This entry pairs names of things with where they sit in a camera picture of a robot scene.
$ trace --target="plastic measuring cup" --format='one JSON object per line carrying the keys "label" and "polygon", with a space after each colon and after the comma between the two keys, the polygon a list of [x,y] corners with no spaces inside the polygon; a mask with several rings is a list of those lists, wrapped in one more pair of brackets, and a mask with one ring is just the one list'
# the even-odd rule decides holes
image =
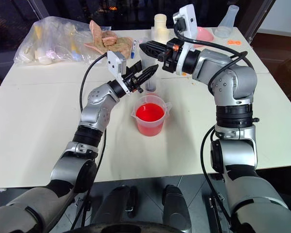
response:
{"label": "plastic measuring cup", "polygon": [[145,136],[155,136],[162,130],[164,120],[169,116],[171,108],[171,103],[165,103],[158,96],[142,96],[136,102],[131,116],[136,119],[140,133]]}

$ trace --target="plastic bottle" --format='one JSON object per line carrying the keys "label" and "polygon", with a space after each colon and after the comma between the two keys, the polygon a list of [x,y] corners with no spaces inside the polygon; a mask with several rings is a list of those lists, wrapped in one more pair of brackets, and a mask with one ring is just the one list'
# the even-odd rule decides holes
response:
{"label": "plastic bottle", "polygon": [[220,38],[228,38],[232,33],[236,14],[239,10],[238,6],[230,5],[226,15],[222,19],[219,26],[214,31],[214,34]]}

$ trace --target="clear glass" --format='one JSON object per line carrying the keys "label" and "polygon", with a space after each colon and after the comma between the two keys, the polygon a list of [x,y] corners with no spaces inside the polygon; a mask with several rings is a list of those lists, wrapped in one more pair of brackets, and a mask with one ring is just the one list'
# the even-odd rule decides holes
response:
{"label": "clear glass", "polygon": [[230,5],[226,15],[222,19],[219,26],[214,31],[214,34],[220,38],[228,38],[232,33],[236,14],[239,10],[238,6]]}

